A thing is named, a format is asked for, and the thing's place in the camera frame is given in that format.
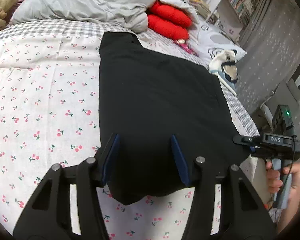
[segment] bed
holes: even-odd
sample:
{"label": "bed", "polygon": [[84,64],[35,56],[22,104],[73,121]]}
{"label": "bed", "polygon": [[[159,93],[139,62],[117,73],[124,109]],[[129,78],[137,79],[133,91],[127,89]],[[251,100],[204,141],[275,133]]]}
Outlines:
{"label": "bed", "polygon": [[[100,147],[98,50],[106,31],[133,29],[126,27],[99,20],[42,19],[0,31],[0,222],[9,233],[52,164],[77,165]],[[144,48],[208,67],[150,29],[137,36]],[[239,100],[220,86],[238,132],[257,135]],[[250,181],[256,164],[257,159],[251,157],[241,164]],[[123,206],[112,198],[108,187],[98,188],[109,238],[181,239],[193,193],[194,188],[186,188]],[[79,234],[75,186],[70,200],[73,232]],[[217,185],[211,234],[218,232],[220,208]]]}

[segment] cherry print sheet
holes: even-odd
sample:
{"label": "cherry print sheet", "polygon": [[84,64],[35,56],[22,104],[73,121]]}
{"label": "cherry print sheet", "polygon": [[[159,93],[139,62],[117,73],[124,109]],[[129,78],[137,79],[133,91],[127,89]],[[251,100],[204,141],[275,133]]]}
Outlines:
{"label": "cherry print sheet", "polygon": [[[106,23],[42,20],[0,32],[0,222],[10,233],[52,164],[77,165],[100,147],[98,49],[105,31],[127,30]],[[138,37],[148,49],[204,65],[151,30]],[[221,87],[239,133],[256,135],[242,105]],[[251,157],[241,165],[250,180],[255,166]],[[160,179],[160,172],[153,179]],[[124,206],[107,187],[98,188],[104,221],[114,240],[180,240],[193,195],[194,188],[186,188]],[[216,185],[212,234],[218,232],[220,208],[221,188]],[[80,233],[75,186],[71,213],[73,231]]]}

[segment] red cushion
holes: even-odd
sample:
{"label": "red cushion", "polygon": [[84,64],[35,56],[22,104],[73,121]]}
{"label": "red cushion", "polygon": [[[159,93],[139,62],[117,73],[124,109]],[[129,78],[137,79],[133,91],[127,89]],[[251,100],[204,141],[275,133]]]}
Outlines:
{"label": "red cushion", "polygon": [[161,19],[159,16],[154,14],[148,14],[148,27],[154,30],[156,33],[161,34],[169,39],[179,40],[188,39],[189,34],[185,28],[182,28],[174,23]]}
{"label": "red cushion", "polygon": [[155,15],[160,16],[162,19],[169,20],[183,28],[188,28],[191,25],[191,19],[183,11],[174,8],[171,5],[162,4],[158,0],[149,9]]}

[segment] black garment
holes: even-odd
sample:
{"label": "black garment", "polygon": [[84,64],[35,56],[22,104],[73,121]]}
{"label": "black garment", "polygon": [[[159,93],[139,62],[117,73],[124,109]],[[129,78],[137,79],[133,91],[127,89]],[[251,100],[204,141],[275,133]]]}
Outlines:
{"label": "black garment", "polygon": [[216,175],[248,157],[249,149],[232,142],[238,132],[219,80],[203,66],[144,49],[131,33],[105,33],[99,52],[101,146],[111,133],[121,137],[108,183],[115,199],[130,204],[185,187],[171,153],[173,134],[191,186],[198,180],[197,156],[215,166]]}

